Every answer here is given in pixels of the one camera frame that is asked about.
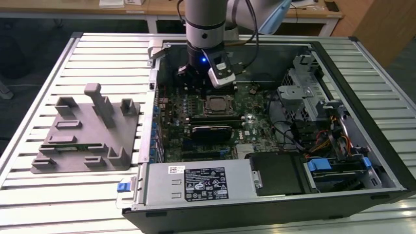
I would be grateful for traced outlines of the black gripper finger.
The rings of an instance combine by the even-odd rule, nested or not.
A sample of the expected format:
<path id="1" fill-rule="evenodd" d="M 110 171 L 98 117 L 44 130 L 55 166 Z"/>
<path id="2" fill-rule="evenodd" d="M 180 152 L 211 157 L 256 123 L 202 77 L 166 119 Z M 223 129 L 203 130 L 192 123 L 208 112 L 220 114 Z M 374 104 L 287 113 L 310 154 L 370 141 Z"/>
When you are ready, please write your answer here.
<path id="1" fill-rule="evenodd" d="M 190 64 L 179 67 L 178 81 L 187 93 L 207 94 L 207 78 Z"/>

